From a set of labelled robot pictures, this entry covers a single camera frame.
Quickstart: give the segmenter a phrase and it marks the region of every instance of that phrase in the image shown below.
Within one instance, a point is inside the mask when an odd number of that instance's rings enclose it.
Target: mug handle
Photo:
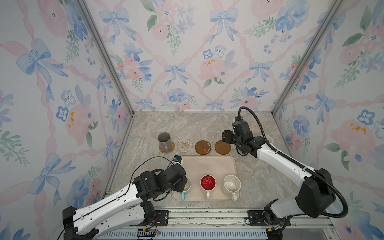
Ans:
[[[237,201],[237,196],[236,196],[236,193],[235,193],[235,192],[232,193],[232,200],[233,200],[234,202]]]

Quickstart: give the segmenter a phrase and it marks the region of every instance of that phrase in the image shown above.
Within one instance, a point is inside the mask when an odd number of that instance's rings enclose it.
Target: beige tray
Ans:
[[[207,200],[200,190],[200,180],[204,175],[212,175],[216,179],[215,190],[211,193],[210,200],[231,200],[222,190],[224,178],[228,175],[237,176],[235,160],[231,156],[181,156],[181,165],[186,175],[191,179],[190,192],[185,196],[185,201]],[[172,191],[172,198],[181,201],[181,193]]]

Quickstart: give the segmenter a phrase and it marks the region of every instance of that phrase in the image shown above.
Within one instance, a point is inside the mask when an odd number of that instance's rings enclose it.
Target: wall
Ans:
[[[139,111],[272,110],[332,3],[86,2]]]
[[[332,219],[343,240],[384,239],[383,8],[346,0],[275,116],[292,156],[327,169],[346,198],[349,214]]]
[[[0,32],[0,239],[56,239],[102,197],[128,114],[72,1],[2,1]]]

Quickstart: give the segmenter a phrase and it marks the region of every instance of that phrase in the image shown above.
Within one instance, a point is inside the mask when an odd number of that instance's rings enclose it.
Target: marble countertop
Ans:
[[[211,143],[212,150],[208,155],[220,155],[214,145],[222,138],[225,129],[232,129],[232,120],[237,113],[176,113],[151,112],[135,113],[135,119],[128,137],[127,146],[118,165],[116,176],[112,183],[111,192],[116,192],[129,183],[134,169],[150,157],[164,156],[171,160],[174,155],[197,156],[195,147],[189,152],[180,152],[177,149],[179,140],[187,138],[193,145],[200,140]],[[277,125],[270,113],[258,113],[264,131],[273,139],[273,144],[281,151],[289,154]],[[260,129],[247,112],[242,112],[254,136],[260,135]],[[157,135],[168,132],[176,147],[171,153],[163,154],[159,151]],[[176,201],[171,194],[164,200],[153,202],[154,206],[161,207],[264,207],[277,198],[286,198],[298,193],[299,188],[285,175],[280,173],[268,163],[254,158],[251,155],[240,156],[232,146],[228,154],[235,159],[237,176],[242,183],[241,198],[233,201]],[[162,158],[154,158],[139,168],[134,178],[144,171],[165,169],[169,162]]]

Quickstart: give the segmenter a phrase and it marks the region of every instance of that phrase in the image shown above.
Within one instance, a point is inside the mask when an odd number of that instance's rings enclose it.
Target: wicker coaster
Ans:
[[[201,140],[196,143],[195,149],[198,154],[207,155],[211,151],[212,146],[209,142]]]
[[[215,150],[221,155],[226,155],[231,151],[231,145],[219,140],[215,144]]]
[[[174,142],[172,142],[172,148],[171,148],[171,150],[170,150],[169,152],[164,152],[163,149],[161,149],[161,147],[160,147],[160,145],[159,145],[159,150],[160,150],[160,152],[165,153],[165,154],[166,154],[166,153],[170,153],[170,152],[172,152],[173,149],[175,149],[175,143],[174,143]]]
[[[177,149],[180,152],[189,152],[192,149],[192,146],[193,144],[189,139],[183,139],[177,143]]]

